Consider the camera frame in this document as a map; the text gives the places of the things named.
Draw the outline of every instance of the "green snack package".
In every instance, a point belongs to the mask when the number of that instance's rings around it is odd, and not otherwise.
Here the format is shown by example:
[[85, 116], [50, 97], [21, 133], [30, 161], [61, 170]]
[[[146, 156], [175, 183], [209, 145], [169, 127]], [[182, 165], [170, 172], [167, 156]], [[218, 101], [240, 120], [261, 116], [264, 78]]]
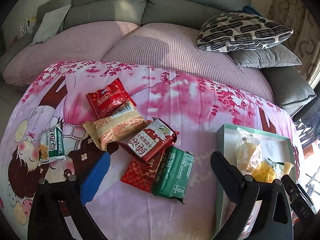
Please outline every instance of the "green snack package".
[[62, 131], [59, 127], [42, 133], [40, 137], [40, 152], [41, 164], [66, 159]]
[[194, 156], [190, 153], [168, 147], [152, 186], [153, 195], [178, 199], [183, 203], [193, 161]]
[[277, 179], [281, 179], [284, 174], [284, 163], [275, 163], [268, 158], [268, 160], [272, 163], [273, 169], [277, 174]]

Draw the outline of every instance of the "snack package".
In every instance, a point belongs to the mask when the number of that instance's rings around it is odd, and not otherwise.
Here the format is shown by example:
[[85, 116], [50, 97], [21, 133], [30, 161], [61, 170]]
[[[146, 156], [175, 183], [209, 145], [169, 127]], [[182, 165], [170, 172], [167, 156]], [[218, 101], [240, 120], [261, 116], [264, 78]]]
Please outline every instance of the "snack package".
[[[119, 145], [128, 147], [126, 144], [119, 142]], [[160, 152], [152, 160], [152, 166], [133, 158], [127, 171], [122, 176], [121, 181], [134, 186], [138, 189], [151, 193], [151, 187], [155, 180], [156, 172], [163, 158], [164, 151]]]
[[237, 167], [242, 174], [251, 173], [262, 161], [262, 148], [260, 141], [246, 130], [238, 127], [243, 135], [236, 146]]
[[168, 147], [152, 185], [153, 195], [183, 203], [193, 161], [192, 154], [173, 146]]
[[175, 143], [176, 140], [176, 133], [161, 119], [154, 117], [146, 128], [129, 141], [129, 153], [151, 164], [150, 161], [157, 153]]
[[258, 168], [252, 172], [252, 177], [256, 181], [272, 183], [277, 178], [277, 174], [268, 164], [260, 162]]
[[40, 153], [41, 164], [66, 159], [62, 131], [59, 127], [42, 133], [40, 137]]
[[275, 163], [268, 158], [269, 162], [272, 163], [273, 169], [276, 173], [276, 179], [281, 179], [284, 175], [284, 163]]
[[111, 116], [126, 101], [131, 101], [134, 106], [137, 106], [127, 91], [125, 91], [119, 78], [111, 82], [104, 89], [88, 93], [86, 98], [100, 119]]
[[102, 151], [107, 150], [108, 143], [119, 141], [146, 126], [146, 121], [131, 101], [125, 102], [112, 116], [83, 124], [96, 146]]
[[173, 146], [157, 154], [153, 168], [133, 158], [121, 181], [156, 196], [183, 202], [194, 156]]

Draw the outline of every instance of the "cartoon print bedsheet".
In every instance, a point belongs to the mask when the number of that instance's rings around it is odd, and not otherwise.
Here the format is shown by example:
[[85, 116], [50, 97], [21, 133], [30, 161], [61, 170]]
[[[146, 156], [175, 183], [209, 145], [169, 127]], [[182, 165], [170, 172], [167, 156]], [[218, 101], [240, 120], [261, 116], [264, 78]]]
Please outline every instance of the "cartoon print bedsheet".
[[[225, 123], [274, 132], [291, 139], [297, 178], [303, 165], [301, 144], [289, 115], [252, 94], [177, 71], [119, 62], [57, 62], [43, 71], [15, 107], [0, 146], [0, 209], [21, 239], [27, 239], [32, 200], [40, 178], [64, 181], [81, 175], [102, 152], [82, 128], [96, 120], [85, 95], [120, 78], [150, 120], [159, 117], [179, 131], [176, 147], [195, 156], [185, 205], [153, 196], [120, 181], [131, 157], [117, 143], [108, 145], [111, 166], [86, 207], [112, 239], [204, 239], [212, 231], [216, 180], [210, 156], [217, 129]], [[42, 132], [59, 126], [65, 161], [39, 165]], [[80, 238], [61, 202], [71, 232]]]

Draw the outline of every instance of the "black and white patterned pillow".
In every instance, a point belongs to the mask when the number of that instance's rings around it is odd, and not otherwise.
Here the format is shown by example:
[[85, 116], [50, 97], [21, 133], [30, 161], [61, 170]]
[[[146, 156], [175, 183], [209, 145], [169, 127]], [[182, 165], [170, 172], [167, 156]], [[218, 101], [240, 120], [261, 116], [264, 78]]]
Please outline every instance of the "black and white patterned pillow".
[[204, 23], [197, 48], [217, 52], [266, 49], [285, 41], [292, 33], [292, 29], [254, 14], [229, 12]]

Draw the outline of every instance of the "pink pillow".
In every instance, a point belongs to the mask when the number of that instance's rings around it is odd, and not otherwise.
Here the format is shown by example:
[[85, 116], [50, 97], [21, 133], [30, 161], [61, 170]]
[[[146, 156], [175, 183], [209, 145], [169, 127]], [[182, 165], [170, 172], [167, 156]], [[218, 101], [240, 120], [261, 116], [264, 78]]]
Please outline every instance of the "pink pillow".
[[238, 67], [228, 53], [197, 49], [198, 35], [198, 30], [180, 25], [146, 24], [119, 41], [103, 61], [182, 71], [274, 102], [271, 87], [260, 69]]
[[49, 65], [63, 60], [101, 61], [127, 33], [139, 25], [128, 22], [94, 22], [72, 27], [45, 43], [27, 46], [4, 70], [8, 84], [31, 84]]

